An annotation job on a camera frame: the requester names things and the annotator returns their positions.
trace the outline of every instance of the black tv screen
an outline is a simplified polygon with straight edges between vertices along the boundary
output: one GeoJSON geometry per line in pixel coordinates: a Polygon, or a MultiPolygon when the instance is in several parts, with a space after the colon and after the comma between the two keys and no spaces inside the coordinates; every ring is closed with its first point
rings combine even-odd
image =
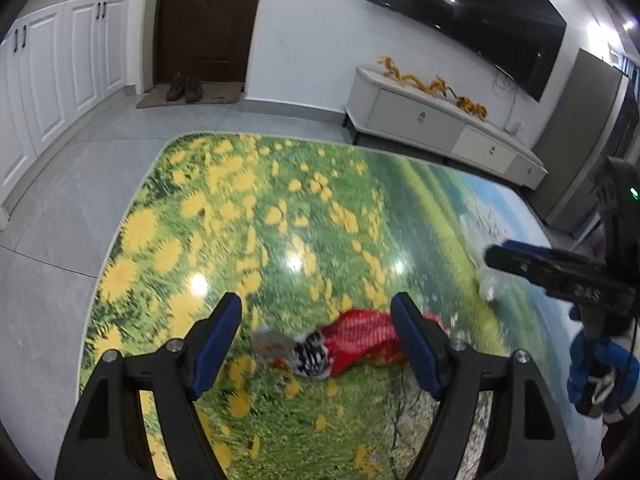
{"type": "Polygon", "coordinates": [[[566,22],[549,0],[368,0],[431,25],[540,100],[566,22]]]}

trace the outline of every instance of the rug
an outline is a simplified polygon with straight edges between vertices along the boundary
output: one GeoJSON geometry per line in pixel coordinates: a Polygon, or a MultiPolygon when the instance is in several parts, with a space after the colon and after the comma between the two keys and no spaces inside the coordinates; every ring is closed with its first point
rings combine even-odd
{"type": "MultiPolygon", "coordinates": [[[[566,400],[566,306],[519,278],[498,300],[478,294],[463,225],[548,241],[511,190],[469,174],[340,144],[249,134],[189,134],[161,153],[101,274],[80,386],[109,348],[154,351],[207,317],[227,290],[243,317],[223,370],[196,403],[231,479],[404,478],[436,403],[407,367],[359,365],[331,381],[267,368],[250,332],[297,335],[352,306],[388,310],[407,291],[451,336],[484,352],[526,348],[574,450],[591,465],[600,427],[566,400]]],[[[142,395],[158,476],[173,478],[153,399],[142,395]]],[[[458,475],[476,471],[490,410],[479,401],[458,475]]]]}
{"type": "Polygon", "coordinates": [[[169,85],[154,86],[136,105],[136,108],[155,108],[158,106],[178,105],[228,105],[237,103],[244,88],[244,83],[203,83],[202,99],[196,103],[188,103],[182,96],[177,101],[167,101],[166,92],[169,85]]]}

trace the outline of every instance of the tv stand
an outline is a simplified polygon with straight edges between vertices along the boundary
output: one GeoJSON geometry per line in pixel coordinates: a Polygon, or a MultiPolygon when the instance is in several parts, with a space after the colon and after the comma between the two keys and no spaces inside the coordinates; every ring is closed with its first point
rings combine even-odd
{"type": "Polygon", "coordinates": [[[518,140],[455,104],[400,86],[381,73],[356,69],[344,127],[396,140],[459,160],[509,182],[536,189],[546,175],[542,162],[518,140]]]}

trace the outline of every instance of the brown boot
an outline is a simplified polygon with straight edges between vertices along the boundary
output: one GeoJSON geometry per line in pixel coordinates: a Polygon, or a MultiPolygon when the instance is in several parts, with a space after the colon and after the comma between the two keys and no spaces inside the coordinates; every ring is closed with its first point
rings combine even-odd
{"type": "Polygon", "coordinates": [[[185,86],[185,101],[188,103],[196,103],[202,99],[202,82],[200,78],[193,75],[187,76],[185,86]]]}

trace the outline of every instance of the gray floor tile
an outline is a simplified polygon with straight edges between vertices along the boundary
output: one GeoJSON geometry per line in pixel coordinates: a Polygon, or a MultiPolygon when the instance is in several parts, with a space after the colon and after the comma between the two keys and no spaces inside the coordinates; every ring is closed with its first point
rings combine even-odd
{"type": "Polygon", "coordinates": [[[38,209],[17,252],[98,276],[113,236],[165,140],[91,142],[38,209]]]}
{"type": "Polygon", "coordinates": [[[221,132],[268,134],[283,137],[351,142],[346,129],[334,124],[318,123],[290,117],[252,114],[231,110],[218,128],[221,132]]]}
{"type": "Polygon", "coordinates": [[[53,478],[76,402],[95,282],[15,254],[0,294],[0,419],[42,480],[53,478]]]}
{"type": "Polygon", "coordinates": [[[71,170],[78,157],[88,148],[88,144],[68,144],[46,165],[11,212],[9,225],[0,232],[0,246],[15,250],[29,222],[51,189],[71,170]]]}
{"type": "Polygon", "coordinates": [[[214,131],[231,105],[143,108],[128,106],[94,140],[173,139],[188,132],[214,131]]]}

